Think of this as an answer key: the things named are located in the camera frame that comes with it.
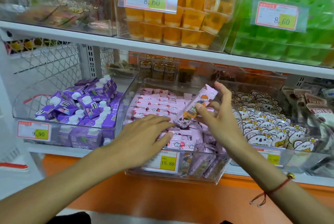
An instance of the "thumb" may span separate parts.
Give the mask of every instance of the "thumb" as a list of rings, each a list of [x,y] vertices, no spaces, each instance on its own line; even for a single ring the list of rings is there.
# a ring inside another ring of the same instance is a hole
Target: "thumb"
[[[197,110],[197,112],[202,116],[203,118],[203,122],[208,125],[208,123],[212,120],[212,115],[210,114],[210,112],[201,104],[196,103],[195,104],[195,108]]]
[[[167,143],[171,140],[172,137],[173,137],[173,133],[168,132],[164,136],[162,136],[159,140],[157,140],[153,144],[154,154],[158,153],[163,147],[165,147]]]

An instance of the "person's right hand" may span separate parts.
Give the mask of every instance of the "person's right hand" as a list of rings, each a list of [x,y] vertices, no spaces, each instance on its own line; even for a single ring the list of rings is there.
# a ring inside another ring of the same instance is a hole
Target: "person's right hand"
[[[244,141],[244,136],[236,122],[232,111],[232,93],[223,84],[214,83],[215,89],[223,94],[221,105],[212,102],[211,107],[218,110],[218,114],[209,112],[204,106],[195,104],[195,108],[202,118],[198,121],[206,124],[213,137],[222,145],[226,146],[231,141]]]

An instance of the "red string bracelet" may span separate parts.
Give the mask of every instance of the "red string bracelet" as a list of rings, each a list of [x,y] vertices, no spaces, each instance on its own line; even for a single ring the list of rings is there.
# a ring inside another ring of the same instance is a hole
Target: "red string bracelet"
[[[254,200],[258,199],[259,197],[264,196],[265,198],[263,199],[262,203],[257,205],[257,207],[261,208],[261,206],[264,205],[267,201],[267,195],[269,195],[271,193],[274,193],[275,191],[278,191],[280,188],[282,188],[284,185],[286,185],[292,179],[295,179],[294,174],[287,173],[287,179],[282,184],[280,184],[277,188],[275,188],[271,191],[267,191],[267,192],[263,191],[263,193],[257,195],[255,198],[253,198],[253,200],[250,201],[250,204],[252,205]]]

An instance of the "orange floor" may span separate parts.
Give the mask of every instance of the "orange floor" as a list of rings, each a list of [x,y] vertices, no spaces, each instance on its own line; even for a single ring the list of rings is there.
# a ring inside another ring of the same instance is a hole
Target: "orange floor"
[[[77,160],[46,155],[43,167],[47,175],[52,175]],[[333,187],[301,185],[334,209]],[[259,187],[248,177],[224,175],[219,184],[214,185],[169,182],[122,172],[95,186],[69,207],[196,223],[218,224],[223,220],[234,224],[291,223],[270,200],[261,209],[249,205],[259,193]]]

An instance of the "hand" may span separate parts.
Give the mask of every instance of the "hand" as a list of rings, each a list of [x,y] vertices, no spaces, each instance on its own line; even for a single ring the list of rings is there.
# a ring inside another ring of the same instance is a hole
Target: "hand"
[[[169,121],[169,117],[147,115],[125,125],[110,144],[100,148],[116,158],[120,171],[138,167],[156,155],[170,141],[173,136],[171,132],[156,141],[162,131],[175,126]]]
[[[211,134],[222,146],[239,139],[244,141],[244,136],[233,115],[231,91],[219,82],[215,82],[214,86],[223,94],[222,102],[221,105],[212,102],[209,106],[217,110],[218,113],[209,112],[204,106],[196,104],[195,108],[202,116],[202,118],[198,118],[198,121],[209,127]]]

